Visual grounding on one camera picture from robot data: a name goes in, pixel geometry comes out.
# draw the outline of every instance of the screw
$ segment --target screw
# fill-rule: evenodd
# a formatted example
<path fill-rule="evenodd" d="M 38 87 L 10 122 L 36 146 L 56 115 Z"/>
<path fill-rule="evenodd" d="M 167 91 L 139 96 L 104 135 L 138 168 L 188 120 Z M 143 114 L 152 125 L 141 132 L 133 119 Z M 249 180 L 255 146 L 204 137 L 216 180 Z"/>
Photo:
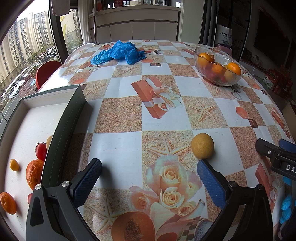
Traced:
<path fill-rule="evenodd" d="M 264 190 L 264 186 L 261 185 L 261 184 L 258 184 L 258 189 L 259 189 L 259 190 Z"/>
<path fill-rule="evenodd" d="M 39 190 L 41 188 L 41 184 L 37 184 L 36 186 L 35 186 L 35 189 L 36 190 Z"/>
<path fill-rule="evenodd" d="M 69 186 L 69 184 L 70 184 L 69 181 L 64 181 L 64 182 L 62 183 L 62 186 L 63 186 L 63 187 L 67 187 L 67 186 Z"/>
<path fill-rule="evenodd" d="M 230 181 L 229 185 L 233 188 L 238 186 L 238 184 L 235 181 Z"/>

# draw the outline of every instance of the white curtain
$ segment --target white curtain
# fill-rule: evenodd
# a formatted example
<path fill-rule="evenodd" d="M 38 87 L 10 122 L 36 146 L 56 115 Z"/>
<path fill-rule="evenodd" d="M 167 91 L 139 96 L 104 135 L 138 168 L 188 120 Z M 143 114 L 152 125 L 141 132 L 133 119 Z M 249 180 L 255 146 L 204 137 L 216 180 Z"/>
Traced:
<path fill-rule="evenodd" d="M 78 0 L 78 17 L 83 44 L 92 43 L 88 17 L 93 8 L 93 4 L 94 1 L 92 0 Z"/>

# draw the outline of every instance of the cabinet door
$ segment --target cabinet door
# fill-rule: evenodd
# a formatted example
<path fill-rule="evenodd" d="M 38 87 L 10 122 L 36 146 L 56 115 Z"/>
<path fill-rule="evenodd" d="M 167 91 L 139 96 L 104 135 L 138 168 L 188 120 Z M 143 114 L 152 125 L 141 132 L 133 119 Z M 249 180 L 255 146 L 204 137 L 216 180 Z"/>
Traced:
<path fill-rule="evenodd" d="M 155 22 L 132 22 L 133 40 L 155 39 Z"/>
<path fill-rule="evenodd" d="M 132 40 L 131 23 L 119 23 L 110 25 L 111 41 L 116 42 L 118 40 Z"/>
<path fill-rule="evenodd" d="M 176 41 L 177 27 L 177 23 L 155 22 L 155 39 Z"/>
<path fill-rule="evenodd" d="M 111 42 L 110 27 L 109 26 L 97 28 L 96 35 L 97 35 L 97 41 L 100 44 Z"/>

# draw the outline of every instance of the television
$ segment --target television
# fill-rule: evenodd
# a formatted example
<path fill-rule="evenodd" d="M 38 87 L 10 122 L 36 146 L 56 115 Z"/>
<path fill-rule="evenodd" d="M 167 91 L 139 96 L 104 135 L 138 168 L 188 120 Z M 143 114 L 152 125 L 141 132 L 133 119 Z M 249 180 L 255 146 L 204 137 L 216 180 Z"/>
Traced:
<path fill-rule="evenodd" d="M 254 47 L 278 66 L 284 65 L 290 41 L 272 19 L 259 11 L 259 21 Z"/>

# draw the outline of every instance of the red chair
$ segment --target red chair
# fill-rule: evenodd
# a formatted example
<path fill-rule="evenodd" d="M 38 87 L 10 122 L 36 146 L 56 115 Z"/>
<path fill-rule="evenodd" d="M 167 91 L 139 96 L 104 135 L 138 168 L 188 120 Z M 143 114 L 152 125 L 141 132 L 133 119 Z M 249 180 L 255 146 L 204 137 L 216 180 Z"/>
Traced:
<path fill-rule="evenodd" d="M 36 87 L 40 89 L 41 86 L 48 80 L 48 78 L 59 68 L 61 63 L 58 61 L 48 61 L 42 64 L 35 75 Z"/>

